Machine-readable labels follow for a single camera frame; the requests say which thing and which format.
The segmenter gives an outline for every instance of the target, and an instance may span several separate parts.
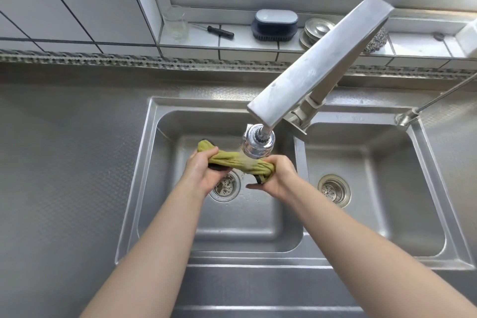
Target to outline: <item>sink drain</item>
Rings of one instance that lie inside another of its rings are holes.
[[[210,192],[210,197],[218,202],[229,202],[237,197],[240,191],[240,179],[235,171],[222,178]]]
[[[351,199],[349,185],[337,175],[325,175],[318,182],[318,190],[339,207],[345,207]]]

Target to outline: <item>forearm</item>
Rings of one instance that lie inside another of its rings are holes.
[[[184,276],[203,198],[180,183],[82,317],[169,317]]]
[[[437,274],[294,178],[288,201],[371,317],[475,317],[477,309]]]

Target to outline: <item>hand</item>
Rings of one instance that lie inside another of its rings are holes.
[[[180,178],[179,183],[192,188],[194,192],[200,193],[205,198],[208,193],[218,184],[220,179],[227,176],[232,170],[215,171],[208,168],[208,159],[218,153],[218,147],[211,150],[195,151],[187,160],[186,169]]]
[[[264,184],[248,184],[246,187],[253,190],[262,190],[269,193],[276,199],[289,202],[292,192],[289,189],[290,183],[298,177],[295,166],[290,159],[283,155],[271,155],[263,159],[275,165],[275,173]]]

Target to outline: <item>person's left hand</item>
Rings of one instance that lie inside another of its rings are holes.
[[[187,184],[194,191],[198,191],[202,197],[206,197],[220,179],[232,170],[229,168],[225,171],[215,171],[208,168],[208,159],[217,153],[217,146],[203,152],[195,151],[187,160],[186,169],[179,182]]]

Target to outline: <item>black screwdriver handle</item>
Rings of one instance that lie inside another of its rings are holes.
[[[217,36],[223,36],[224,38],[227,38],[227,39],[233,39],[234,38],[234,35],[232,32],[229,32],[227,30],[223,30],[223,29],[218,29],[218,28],[214,28],[212,26],[208,26],[207,27],[207,31],[209,33],[212,33],[212,34],[215,34]]]

